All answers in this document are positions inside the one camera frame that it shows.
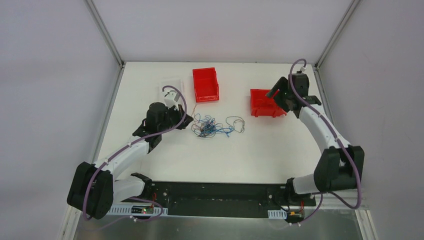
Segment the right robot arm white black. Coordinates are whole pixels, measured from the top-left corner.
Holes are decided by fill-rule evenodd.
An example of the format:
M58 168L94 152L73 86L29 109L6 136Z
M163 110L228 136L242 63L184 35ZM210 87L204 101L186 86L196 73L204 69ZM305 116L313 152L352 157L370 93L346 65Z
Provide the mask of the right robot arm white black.
M284 200L296 205L312 194L359 189L365 153L340 135L315 95L309 94L309 78L297 72L292 79L281 77L266 94L285 112L293 112L309 130L321 157L313 173L286 182Z

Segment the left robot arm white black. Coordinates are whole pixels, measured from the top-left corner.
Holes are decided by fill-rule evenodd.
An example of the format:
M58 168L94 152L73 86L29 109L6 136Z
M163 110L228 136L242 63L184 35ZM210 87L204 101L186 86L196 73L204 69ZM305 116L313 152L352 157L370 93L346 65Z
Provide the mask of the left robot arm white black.
M77 166L67 204L84 212L88 219L99 220L113 204L123 200L135 197L143 203L149 201L153 189L146 185L147 178L139 173L121 180L118 177L134 162L152 152L161 142L163 134L183 130L193 120L181 104L150 104L146 117L126 144L95 163L84 161Z

